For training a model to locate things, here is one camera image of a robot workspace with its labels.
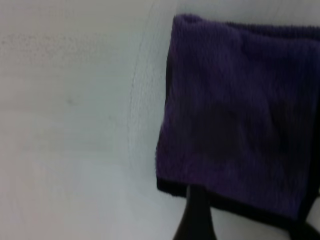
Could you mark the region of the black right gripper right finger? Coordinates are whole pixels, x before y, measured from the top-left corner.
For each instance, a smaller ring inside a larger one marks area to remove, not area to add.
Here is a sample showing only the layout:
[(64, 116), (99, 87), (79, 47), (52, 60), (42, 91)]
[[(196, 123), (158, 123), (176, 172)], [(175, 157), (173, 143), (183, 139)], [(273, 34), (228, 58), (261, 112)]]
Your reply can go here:
[(287, 231), (291, 240), (320, 240), (320, 232), (305, 217), (290, 222)]

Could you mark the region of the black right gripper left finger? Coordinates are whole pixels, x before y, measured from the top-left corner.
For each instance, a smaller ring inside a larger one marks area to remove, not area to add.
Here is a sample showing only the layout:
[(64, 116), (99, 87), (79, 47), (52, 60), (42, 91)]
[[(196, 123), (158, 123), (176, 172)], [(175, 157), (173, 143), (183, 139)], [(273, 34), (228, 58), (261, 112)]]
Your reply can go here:
[(188, 186), (186, 206), (174, 235), (175, 240), (215, 240), (210, 203), (206, 190)]

